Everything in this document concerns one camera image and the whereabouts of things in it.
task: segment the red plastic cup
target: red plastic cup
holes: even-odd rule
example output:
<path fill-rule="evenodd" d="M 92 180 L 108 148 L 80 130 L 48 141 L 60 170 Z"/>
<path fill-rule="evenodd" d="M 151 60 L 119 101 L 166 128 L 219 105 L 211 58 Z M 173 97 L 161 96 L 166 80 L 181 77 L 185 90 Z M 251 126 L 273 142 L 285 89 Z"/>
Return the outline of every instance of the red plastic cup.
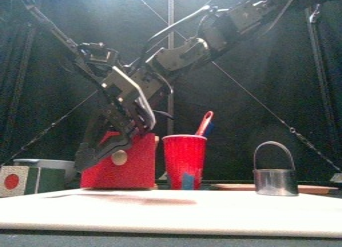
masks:
<path fill-rule="evenodd" d="M 199 189 L 206 143 L 207 138 L 199 135 L 170 135 L 163 138 L 166 172 L 171 189 Z"/>

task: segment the metal pole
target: metal pole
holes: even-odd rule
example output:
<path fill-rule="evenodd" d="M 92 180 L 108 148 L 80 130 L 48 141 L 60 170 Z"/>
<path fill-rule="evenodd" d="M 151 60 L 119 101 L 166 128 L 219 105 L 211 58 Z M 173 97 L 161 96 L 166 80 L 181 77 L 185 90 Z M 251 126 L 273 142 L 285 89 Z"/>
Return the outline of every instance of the metal pole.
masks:
<path fill-rule="evenodd" d="M 173 25 L 175 23 L 175 0 L 169 0 L 169 26 Z M 175 47 L 175 35 L 174 32 L 171 32 L 169 34 L 169 49 L 174 49 Z M 167 112 L 170 115 L 174 116 L 174 93 L 171 93 L 169 95 L 169 99 L 167 99 Z M 167 120 L 167 135 L 173 135 L 174 134 L 174 121 L 173 120 Z"/>

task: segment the handle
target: handle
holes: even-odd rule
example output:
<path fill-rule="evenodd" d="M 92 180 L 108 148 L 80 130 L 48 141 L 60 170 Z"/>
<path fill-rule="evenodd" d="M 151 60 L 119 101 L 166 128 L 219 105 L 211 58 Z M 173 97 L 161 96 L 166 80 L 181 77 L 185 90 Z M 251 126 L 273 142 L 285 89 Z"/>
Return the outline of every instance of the handle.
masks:
<path fill-rule="evenodd" d="M 287 147 L 281 144 L 279 142 L 275 142 L 275 141 L 266 141 L 263 142 L 255 149 L 254 151 L 254 169 L 257 170 L 257 152 L 258 150 L 261 149 L 262 146 L 266 146 L 266 145 L 275 145 L 278 146 L 286 153 L 287 157 L 289 157 L 289 160 L 291 162 L 291 166 L 293 166 L 293 169 L 296 170 L 296 167 L 294 167 L 294 159 L 293 159 L 293 155 L 291 155 L 291 152 L 290 150 L 287 149 Z"/>
<path fill-rule="evenodd" d="M 199 125 L 199 128 L 198 128 L 198 131 L 195 133 L 195 135 L 199 135 L 199 136 L 203 136 L 205 133 L 206 133 L 206 129 L 209 127 L 209 124 L 211 122 L 211 118 L 214 116 L 214 112 L 213 111 L 209 111 L 202 119 L 202 122 L 201 122 L 201 125 Z"/>

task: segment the white table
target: white table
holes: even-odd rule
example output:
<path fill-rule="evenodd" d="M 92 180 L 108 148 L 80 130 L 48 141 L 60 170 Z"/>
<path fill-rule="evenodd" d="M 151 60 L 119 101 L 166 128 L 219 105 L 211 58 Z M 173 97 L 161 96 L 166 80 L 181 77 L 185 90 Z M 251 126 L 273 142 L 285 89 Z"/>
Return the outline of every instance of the white table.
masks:
<path fill-rule="evenodd" d="M 342 238 L 342 199 L 253 191 L 67 190 L 0 199 L 0 229 Z"/>

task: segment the stainless steel cup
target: stainless steel cup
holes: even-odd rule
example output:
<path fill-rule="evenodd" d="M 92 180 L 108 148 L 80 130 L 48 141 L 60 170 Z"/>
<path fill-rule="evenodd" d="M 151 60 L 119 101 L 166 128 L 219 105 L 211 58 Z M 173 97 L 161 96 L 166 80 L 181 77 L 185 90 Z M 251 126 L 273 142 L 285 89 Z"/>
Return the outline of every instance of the stainless steel cup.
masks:
<path fill-rule="evenodd" d="M 258 150 L 265 145 L 275 145 L 285 151 L 289 157 L 289 162 L 291 163 L 291 169 L 258 169 L 258 166 L 257 166 Z M 255 149 L 254 184 L 255 184 L 255 191 L 261 195 L 281 195 L 281 196 L 298 195 L 298 184 L 297 184 L 293 156 L 286 146 L 275 141 L 267 141 L 262 143 Z"/>

